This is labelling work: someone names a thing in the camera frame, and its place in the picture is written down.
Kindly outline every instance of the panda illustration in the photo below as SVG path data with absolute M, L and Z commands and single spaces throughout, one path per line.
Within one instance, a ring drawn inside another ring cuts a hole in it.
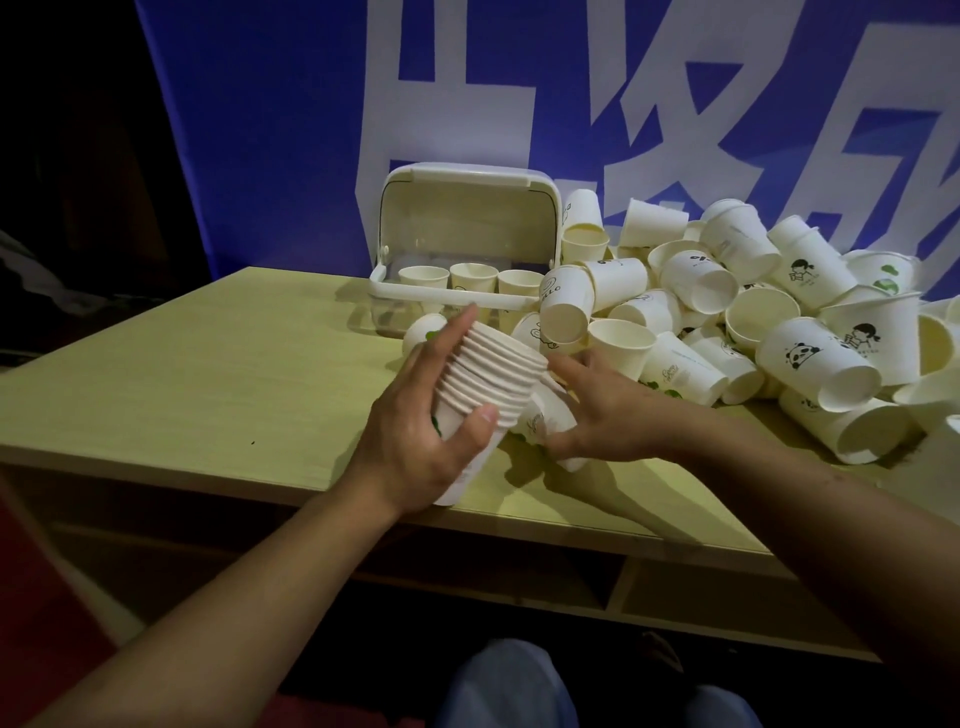
M 850 333 L 843 337 L 844 344 L 857 350 L 860 347 L 869 346 L 872 341 L 879 340 L 880 337 L 876 335 L 876 327 L 873 324 L 857 324 Z
M 786 353 L 786 363 L 794 369 L 800 369 L 801 365 L 813 354 L 822 351 L 820 347 L 812 347 L 804 342 L 794 344 L 793 348 Z
M 795 282 L 803 282 L 807 278 L 813 278 L 815 268 L 815 265 L 806 262 L 803 258 L 794 260 L 790 263 L 790 279 Z

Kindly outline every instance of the light wood tabletop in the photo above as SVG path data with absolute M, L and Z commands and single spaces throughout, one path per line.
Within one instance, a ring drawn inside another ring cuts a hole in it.
M 365 280 L 248 268 L 0 376 L 0 462 L 299 504 L 341 473 L 400 361 Z M 724 411 L 823 455 L 772 403 Z M 682 468 L 571 474 L 514 437 L 417 522 L 784 572 Z

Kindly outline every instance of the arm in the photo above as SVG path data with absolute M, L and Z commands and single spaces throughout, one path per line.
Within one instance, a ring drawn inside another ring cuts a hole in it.
M 444 442 L 433 389 L 475 309 L 416 350 L 372 407 L 343 477 L 35 721 L 37 726 L 252 725 L 377 539 L 436 500 L 490 441 L 474 411 Z
M 551 362 L 582 410 L 576 427 L 549 440 L 551 455 L 660 457 L 687 468 L 890 667 L 955 705 L 960 527 L 583 358 L 586 366 Z

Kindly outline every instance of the blue pants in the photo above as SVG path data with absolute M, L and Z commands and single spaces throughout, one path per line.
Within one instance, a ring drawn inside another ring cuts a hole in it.
M 687 728 L 762 728 L 747 702 L 713 686 L 684 707 Z M 577 711 L 550 656 L 520 640 L 492 643 L 453 679 L 437 728 L 578 728 Z

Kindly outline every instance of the left hand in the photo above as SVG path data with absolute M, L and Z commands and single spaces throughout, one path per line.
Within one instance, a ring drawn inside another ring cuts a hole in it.
M 449 440 L 431 422 L 433 391 L 447 358 L 476 319 L 471 305 L 425 344 L 417 346 L 399 374 L 373 403 L 341 483 L 357 480 L 398 519 L 440 497 L 490 442 L 498 413 L 477 407 Z

